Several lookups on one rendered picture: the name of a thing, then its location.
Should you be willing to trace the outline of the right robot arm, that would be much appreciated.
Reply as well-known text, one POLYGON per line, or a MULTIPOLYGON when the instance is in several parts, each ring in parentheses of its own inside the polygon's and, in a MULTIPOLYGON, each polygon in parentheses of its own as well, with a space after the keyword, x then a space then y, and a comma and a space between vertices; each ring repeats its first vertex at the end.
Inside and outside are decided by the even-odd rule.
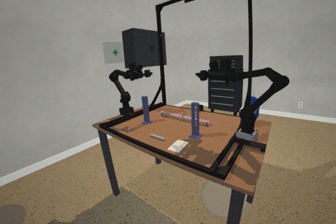
POLYGON ((125 92, 124 88, 122 87, 121 83, 119 82, 119 77, 118 76, 123 76, 125 79, 131 79, 131 72, 133 71, 141 71, 143 69, 142 65, 135 65, 135 63, 129 63, 129 70, 126 72, 121 71, 121 70, 114 70, 112 73, 109 75, 109 79, 114 82, 116 87, 118 88, 119 92, 121 93, 121 99, 120 103, 123 103, 122 109, 128 109, 129 107, 129 101, 130 101, 130 94, 128 92, 125 92), (124 72, 124 73, 123 73, 124 72), (129 75, 130 74, 130 75, 129 75))

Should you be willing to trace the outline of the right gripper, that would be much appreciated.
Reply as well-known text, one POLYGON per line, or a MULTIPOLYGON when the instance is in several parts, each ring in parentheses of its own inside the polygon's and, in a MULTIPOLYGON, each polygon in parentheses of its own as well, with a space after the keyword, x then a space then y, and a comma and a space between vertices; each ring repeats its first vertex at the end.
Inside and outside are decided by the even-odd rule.
POLYGON ((144 74, 142 73, 142 71, 133 71, 133 72, 131 72, 131 79, 135 80, 135 79, 138 79, 138 78, 143 78, 143 76, 145 76, 147 78, 147 77, 150 77, 153 73, 150 72, 150 70, 145 70, 144 74))

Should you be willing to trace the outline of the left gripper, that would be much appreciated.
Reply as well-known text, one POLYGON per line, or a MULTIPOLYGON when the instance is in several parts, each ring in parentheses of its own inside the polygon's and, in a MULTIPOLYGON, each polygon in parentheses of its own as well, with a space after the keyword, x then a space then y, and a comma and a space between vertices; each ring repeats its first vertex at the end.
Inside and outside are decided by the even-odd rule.
POLYGON ((219 80, 218 73, 219 73, 219 70, 213 71, 213 72, 210 72, 210 71, 207 72, 207 70, 201 70, 200 73, 196 73, 195 75, 197 75, 201 81, 207 80, 207 76, 209 79, 219 80))

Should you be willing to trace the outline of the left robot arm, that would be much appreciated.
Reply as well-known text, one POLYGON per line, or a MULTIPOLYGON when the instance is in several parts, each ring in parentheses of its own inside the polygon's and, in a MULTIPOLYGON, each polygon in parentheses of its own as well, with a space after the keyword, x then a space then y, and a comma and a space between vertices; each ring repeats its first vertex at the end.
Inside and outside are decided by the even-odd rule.
MULTIPOLYGON (((241 118, 242 122, 241 132, 252 134, 255 131, 254 120, 256 119, 253 113, 259 106, 261 106, 266 100, 268 100, 269 97, 271 97, 273 94, 280 91, 281 89, 285 88, 289 84, 289 78, 287 76, 282 76, 271 68, 247 72, 236 72, 236 70, 231 68, 231 62, 231 59, 220 59, 220 69, 222 69, 222 71, 219 71, 218 79, 224 80, 225 84, 228 84, 229 82, 236 82, 246 78, 260 76, 267 76, 273 82, 270 88, 263 95, 261 95, 252 105, 247 104, 243 107, 243 109, 240 110, 239 117, 241 118)), ((211 68, 209 70, 210 72, 219 70, 217 61, 210 62, 209 67, 211 68)))

